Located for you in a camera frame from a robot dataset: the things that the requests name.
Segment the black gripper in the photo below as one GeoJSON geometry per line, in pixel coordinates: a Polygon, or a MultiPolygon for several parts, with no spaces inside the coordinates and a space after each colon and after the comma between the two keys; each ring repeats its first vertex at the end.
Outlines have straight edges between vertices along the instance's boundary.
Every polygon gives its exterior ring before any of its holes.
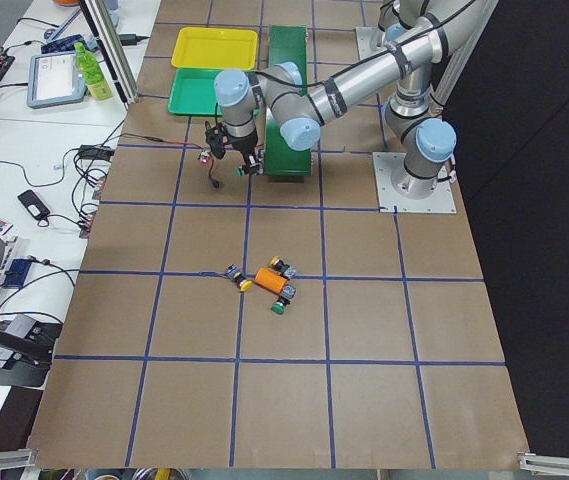
{"type": "Polygon", "coordinates": [[[226,146],[232,145],[242,154],[245,170],[258,169],[258,160],[255,157],[258,135],[255,130],[248,135],[238,137],[232,135],[223,122],[212,125],[206,121],[205,140],[215,158],[222,159],[226,153],[226,146]]]}

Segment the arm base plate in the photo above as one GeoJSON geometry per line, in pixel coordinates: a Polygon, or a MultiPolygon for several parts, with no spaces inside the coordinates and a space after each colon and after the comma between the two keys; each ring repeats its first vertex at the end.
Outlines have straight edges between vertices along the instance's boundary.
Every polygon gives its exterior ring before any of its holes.
{"type": "Polygon", "coordinates": [[[355,36],[360,60],[367,59],[386,50],[384,44],[385,31],[380,30],[378,27],[357,27],[355,36]]]}
{"type": "Polygon", "coordinates": [[[404,153],[374,152],[373,166],[377,187],[378,209],[384,213],[456,214],[452,186],[440,171],[431,179],[418,179],[405,169],[404,153]]]}

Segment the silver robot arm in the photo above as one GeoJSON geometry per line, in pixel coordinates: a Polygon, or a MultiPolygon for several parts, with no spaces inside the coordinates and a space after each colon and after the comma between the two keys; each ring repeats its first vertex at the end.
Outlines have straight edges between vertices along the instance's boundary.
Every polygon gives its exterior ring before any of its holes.
{"type": "Polygon", "coordinates": [[[221,71],[214,80],[217,115],[205,125],[212,155],[221,159],[232,146],[243,156],[239,174],[260,174],[255,111],[268,108],[287,146],[305,151],[319,142],[323,126],[392,85],[385,121],[406,153],[391,184],[406,198],[430,196],[444,182],[439,172],[457,142],[453,127],[429,113],[435,101],[431,69],[469,44],[489,18],[489,6],[487,1],[385,1],[375,53],[315,84],[304,83],[292,62],[221,71]]]}

